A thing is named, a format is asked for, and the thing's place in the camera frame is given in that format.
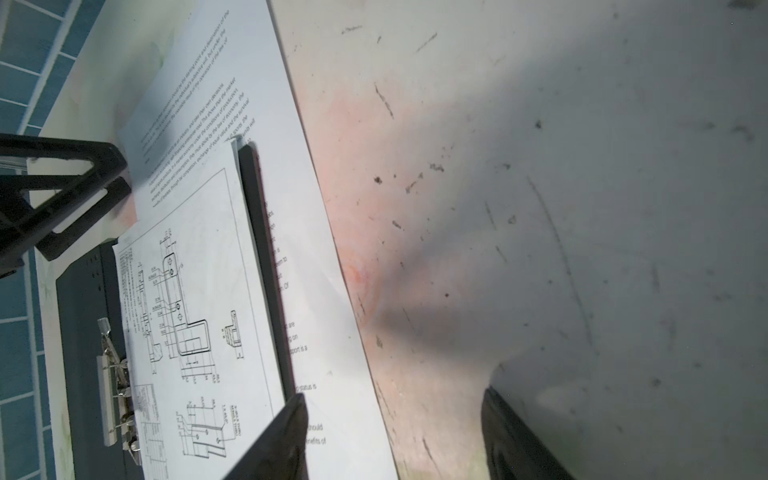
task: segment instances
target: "black clipboard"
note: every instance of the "black clipboard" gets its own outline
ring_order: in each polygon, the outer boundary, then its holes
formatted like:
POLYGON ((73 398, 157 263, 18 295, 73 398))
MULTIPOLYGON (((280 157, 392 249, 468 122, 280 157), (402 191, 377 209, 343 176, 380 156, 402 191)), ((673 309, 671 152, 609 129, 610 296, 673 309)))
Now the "black clipboard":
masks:
POLYGON ((250 227, 256 243, 266 309, 270 317, 272 340, 277 354, 277 368, 280 371, 280 381, 283 384, 283 396, 288 401, 296 393, 296 384, 293 380, 283 302, 280 298, 280 284, 275 265, 274 245, 270 235, 270 223, 256 148, 252 144, 246 144, 240 148, 237 151, 237 162, 240 167, 240 181, 243 183, 243 195, 250 218, 250 227))

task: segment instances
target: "white paper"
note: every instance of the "white paper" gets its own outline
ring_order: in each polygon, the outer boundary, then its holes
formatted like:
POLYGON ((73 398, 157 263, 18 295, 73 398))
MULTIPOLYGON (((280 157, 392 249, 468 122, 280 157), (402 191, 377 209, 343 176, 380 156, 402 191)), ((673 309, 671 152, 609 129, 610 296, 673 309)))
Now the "white paper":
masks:
POLYGON ((147 479, 221 478, 283 407, 234 152, 114 246, 147 479))
MULTIPOLYGON (((269 10, 202 2, 121 132, 139 224, 188 197, 214 145, 235 134, 260 156, 293 373, 310 411, 310 478, 397 478, 269 10)), ((243 342, 246 356, 252 348, 243 342)))

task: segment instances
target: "table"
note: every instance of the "table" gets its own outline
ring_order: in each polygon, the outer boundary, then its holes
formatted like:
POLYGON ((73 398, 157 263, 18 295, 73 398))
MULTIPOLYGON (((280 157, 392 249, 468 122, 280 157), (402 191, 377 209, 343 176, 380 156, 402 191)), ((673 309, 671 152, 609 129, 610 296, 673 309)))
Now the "table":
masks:
MULTIPOLYGON (((108 0, 42 136, 119 144, 194 3, 108 0)), ((272 8, 401 478, 487 478, 489 382, 579 478, 762 478, 768 5, 272 8)), ((55 278, 134 221, 37 256, 57 478, 55 278)))

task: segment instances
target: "clipboard clip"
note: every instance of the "clipboard clip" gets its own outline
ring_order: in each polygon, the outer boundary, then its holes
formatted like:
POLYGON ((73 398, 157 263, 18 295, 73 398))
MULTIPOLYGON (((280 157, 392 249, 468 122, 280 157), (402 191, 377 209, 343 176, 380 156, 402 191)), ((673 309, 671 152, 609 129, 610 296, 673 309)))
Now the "clipboard clip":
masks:
POLYGON ((99 398, 101 400, 101 427, 104 446, 110 447, 121 437, 123 450, 136 465, 141 465, 138 430, 134 417, 133 396, 128 378, 128 360, 120 358, 110 336, 112 328, 107 317, 96 320, 101 332, 102 355, 96 357, 99 398))

